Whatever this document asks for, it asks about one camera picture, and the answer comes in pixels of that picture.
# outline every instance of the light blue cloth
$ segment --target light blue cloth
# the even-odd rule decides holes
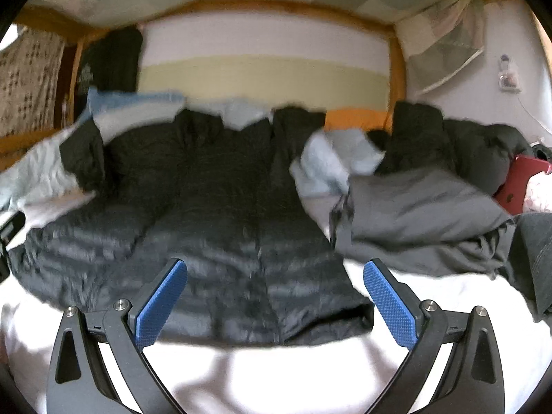
[[[133,106],[141,102],[180,102],[184,105],[186,98],[177,91],[128,93],[123,91],[99,91],[90,87],[86,99],[86,108],[82,111],[79,122],[91,116],[103,114],[113,109]]]
[[[248,98],[190,99],[186,107],[197,112],[219,115],[223,124],[235,130],[253,124],[262,118],[272,121],[270,107]]]
[[[313,133],[289,172],[301,197],[346,194],[350,175],[374,174],[385,153],[360,129]]]
[[[59,197],[78,188],[76,176],[65,171],[60,144],[75,126],[35,144],[14,166],[0,172],[0,211]]]

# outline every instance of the wooden bed frame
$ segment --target wooden bed frame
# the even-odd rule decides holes
[[[395,103],[406,97],[405,59],[394,26],[358,16],[350,11],[293,0],[194,0],[133,24],[144,24],[177,14],[218,11],[295,14],[384,36],[389,44],[390,59],[388,110],[391,112]],[[66,40],[68,47],[65,48],[67,54],[64,52],[58,78],[56,110],[60,111],[61,104],[66,100],[68,122],[72,124],[75,119],[75,87],[82,52],[88,44],[104,37],[110,30],[78,22],[66,14],[42,6],[24,6],[16,17],[15,23],[42,31],[55,32]],[[54,122],[54,129],[0,138],[0,171],[15,163],[26,149],[59,130],[61,118],[54,116],[54,119],[58,120],[58,122]]]

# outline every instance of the mattress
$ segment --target mattress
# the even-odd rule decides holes
[[[67,195],[28,206],[26,229],[42,226],[82,205],[91,195]],[[303,200],[306,211],[328,233],[335,198]],[[8,214],[0,216],[0,224]],[[24,240],[25,232],[12,246]],[[368,296],[363,264],[344,260],[352,285]],[[432,278],[393,272],[420,299],[443,309],[487,308],[495,329],[504,373],[506,413],[525,402],[552,360],[552,338],[544,322],[534,323],[522,295],[501,277],[463,274]],[[15,382],[39,414],[46,412],[46,382],[62,313],[27,293],[10,276],[0,284],[0,359],[9,361]],[[412,411],[426,405],[445,367],[444,345]],[[139,411],[115,365],[100,344],[122,401]],[[390,381],[407,350],[399,347],[377,309],[371,333],[316,347],[235,348],[156,343],[144,349],[161,381],[189,413],[364,413]]]

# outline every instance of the striped wall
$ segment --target striped wall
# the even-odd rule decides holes
[[[144,38],[140,91],[387,109],[388,42],[377,34],[286,14],[218,12],[148,23]]]

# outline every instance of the curtain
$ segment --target curtain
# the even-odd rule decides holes
[[[483,52],[483,7],[482,0],[443,0],[395,25],[420,93],[440,86]]]
[[[57,34],[25,29],[0,52],[0,137],[53,128],[64,45]]]

